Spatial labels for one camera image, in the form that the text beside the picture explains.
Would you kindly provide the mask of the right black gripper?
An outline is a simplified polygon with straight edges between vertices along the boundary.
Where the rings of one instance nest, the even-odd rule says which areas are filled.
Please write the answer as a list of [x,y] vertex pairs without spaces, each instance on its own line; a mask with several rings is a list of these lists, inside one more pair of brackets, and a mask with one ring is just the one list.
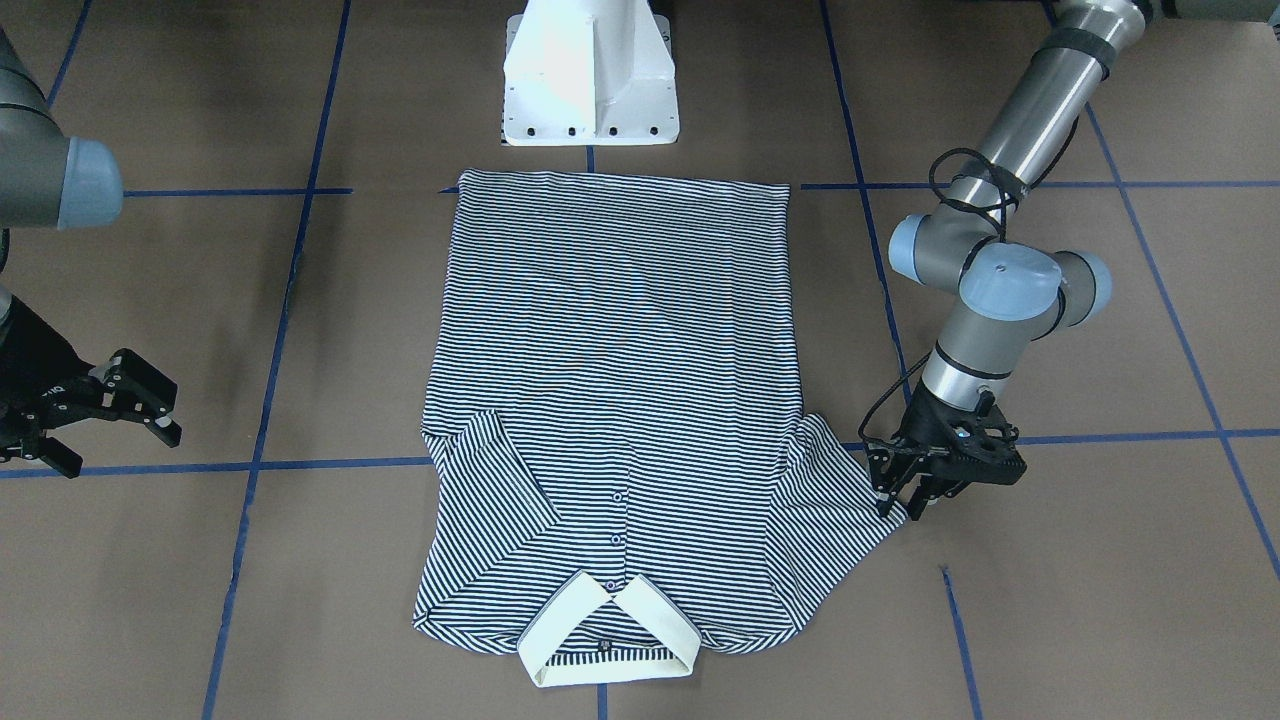
[[81,475],[83,459],[47,437],[60,404],[109,402],[116,420],[146,427],[166,447],[180,445],[182,428],[173,419],[178,386],[129,348],[119,348],[97,365],[15,295],[3,296],[1,456],[42,462],[58,474]]

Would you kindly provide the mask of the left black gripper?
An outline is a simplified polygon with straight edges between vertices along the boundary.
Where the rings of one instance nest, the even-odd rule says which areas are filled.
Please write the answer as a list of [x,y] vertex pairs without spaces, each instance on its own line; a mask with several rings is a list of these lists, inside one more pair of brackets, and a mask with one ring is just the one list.
[[1007,421],[988,388],[979,389],[972,410],[954,407],[927,388],[915,389],[893,437],[868,445],[878,516],[891,514],[914,477],[916,486],[905,506],[913,521],[922,519],[941,489],[1016,483],[1027,471],[1018,439],[1018,428]]

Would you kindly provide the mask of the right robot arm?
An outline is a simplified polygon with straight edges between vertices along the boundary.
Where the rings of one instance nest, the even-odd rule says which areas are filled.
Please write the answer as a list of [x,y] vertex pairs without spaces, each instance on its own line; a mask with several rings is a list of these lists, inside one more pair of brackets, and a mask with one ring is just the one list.
[[[122,174],[96,140],[65,135],[9,38],[1,41],[1,227],[59,231],[111,224],[122,213]],[[180,443],[177,383],[129,348],[83,360],[70,342],[9,288],[1,291],[3,460],[41,462],[65,478],[83,460],[51,430],[86,420],[146,427]]]

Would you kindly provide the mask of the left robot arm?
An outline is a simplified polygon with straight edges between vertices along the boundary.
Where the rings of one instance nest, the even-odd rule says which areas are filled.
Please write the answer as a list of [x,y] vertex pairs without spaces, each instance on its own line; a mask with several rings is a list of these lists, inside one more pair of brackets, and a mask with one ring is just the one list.
[[[1277,534],[1277,40],[1263,22],[1157,15],[1079,113],[1062,164],[1010,219],[1014,241],[1098,254],[1114,297],[1033,345],[1001,407],[1029,471],[959,498],[1082,495],[1093,518],[1238,495]],[[977,147],[1065,17],[1047,1],[874,1],[838,24],[879,241],[928,213],[928,164]]]

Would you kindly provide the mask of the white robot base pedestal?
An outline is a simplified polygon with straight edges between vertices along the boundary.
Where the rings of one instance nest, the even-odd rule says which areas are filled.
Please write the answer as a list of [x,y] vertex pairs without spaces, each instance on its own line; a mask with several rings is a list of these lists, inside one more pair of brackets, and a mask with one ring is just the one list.
[[671,13],[659,1],[529,1],[506,22],[502,140],[655,146],[681,132]]

